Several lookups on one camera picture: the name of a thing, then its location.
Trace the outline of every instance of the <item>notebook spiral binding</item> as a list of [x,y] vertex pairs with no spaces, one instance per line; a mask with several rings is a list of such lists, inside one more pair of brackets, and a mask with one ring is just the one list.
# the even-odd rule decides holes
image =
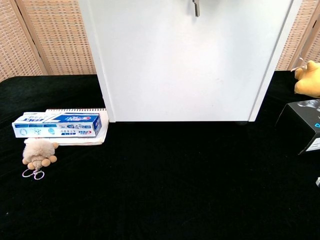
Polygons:
[[48,109],[49,112],[94,112],[94,111],[106,111],[105,108],[50,108]]

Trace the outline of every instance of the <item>white cabinet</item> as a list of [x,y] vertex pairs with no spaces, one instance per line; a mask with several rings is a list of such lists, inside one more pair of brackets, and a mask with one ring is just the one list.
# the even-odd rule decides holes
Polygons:
[[79,0],[111,122],[254,121],[301,0]]

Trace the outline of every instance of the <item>blue and white toothpaste box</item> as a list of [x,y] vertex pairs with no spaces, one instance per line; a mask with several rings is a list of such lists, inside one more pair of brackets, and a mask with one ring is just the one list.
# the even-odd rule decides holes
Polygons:
[[16,138],[95,137],[102,124],[99,113],[25,112],[12,123]]

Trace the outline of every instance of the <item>box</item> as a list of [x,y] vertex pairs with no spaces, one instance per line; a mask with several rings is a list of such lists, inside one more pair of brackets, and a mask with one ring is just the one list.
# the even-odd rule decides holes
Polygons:
[[102,124],[99,113],[25,112],[12,123],[16,138],[95,137]]
[[299,155],[320,150],[320,99],[288,103],[275,126]]

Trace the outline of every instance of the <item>black tablecloth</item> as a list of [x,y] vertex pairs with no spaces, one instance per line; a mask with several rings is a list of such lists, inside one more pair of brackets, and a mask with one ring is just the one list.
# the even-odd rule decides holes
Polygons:
[[319,239],[319,153],[274,128],[294,76],[276,72],[256,122],[111,123],[99,146],[61,146],[22,178],[23,112],[104,107],[95,75],[0,83],[0,239]]

